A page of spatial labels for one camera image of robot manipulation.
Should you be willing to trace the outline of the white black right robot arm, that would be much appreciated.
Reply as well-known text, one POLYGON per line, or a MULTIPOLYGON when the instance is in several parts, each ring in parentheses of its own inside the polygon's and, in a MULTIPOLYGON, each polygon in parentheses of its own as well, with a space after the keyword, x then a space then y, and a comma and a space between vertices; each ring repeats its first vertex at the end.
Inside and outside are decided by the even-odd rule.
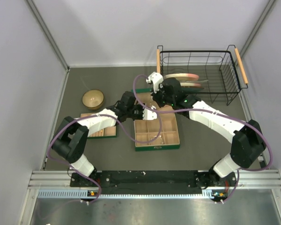
POLYGON ((199 122, 231 143, 230 153, 209 170, 212 181, 225 178, 237 169, 248 169, 266 149, 258 122, 234 120, 216 111, 196 95, 186 92, 175 78, 153 80, 152 98, 159 107, 169 105, 190 120, 199 122))

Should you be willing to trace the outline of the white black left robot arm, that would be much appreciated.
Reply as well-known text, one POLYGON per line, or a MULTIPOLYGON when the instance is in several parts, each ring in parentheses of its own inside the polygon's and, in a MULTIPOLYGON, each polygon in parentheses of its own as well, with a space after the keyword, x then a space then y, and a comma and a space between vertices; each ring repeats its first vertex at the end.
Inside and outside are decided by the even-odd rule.
POLYGON ((151 108, 143 107, 143 103, 137 105, 135 101, 134 94, 126 91, 114 105, 98 113, 78 119, 70 116, 64 118, 49 144, 49 150, 55 151, 81 176, 94 177, 96 168, 84 155, 85 145, 91 134, 120 125, 126 119, 155 120, 158 118, 157 113, 151 108))

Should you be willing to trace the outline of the green jewelry box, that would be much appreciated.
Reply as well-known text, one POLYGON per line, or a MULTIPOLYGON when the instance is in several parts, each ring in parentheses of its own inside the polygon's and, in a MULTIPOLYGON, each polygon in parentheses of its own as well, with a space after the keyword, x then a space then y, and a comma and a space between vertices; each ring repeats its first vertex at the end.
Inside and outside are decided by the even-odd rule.
POLYGON ((177 119, 174 113, 161 113, 161 120, 135 120, 136 151, 176 150, 180 148, 177 119))

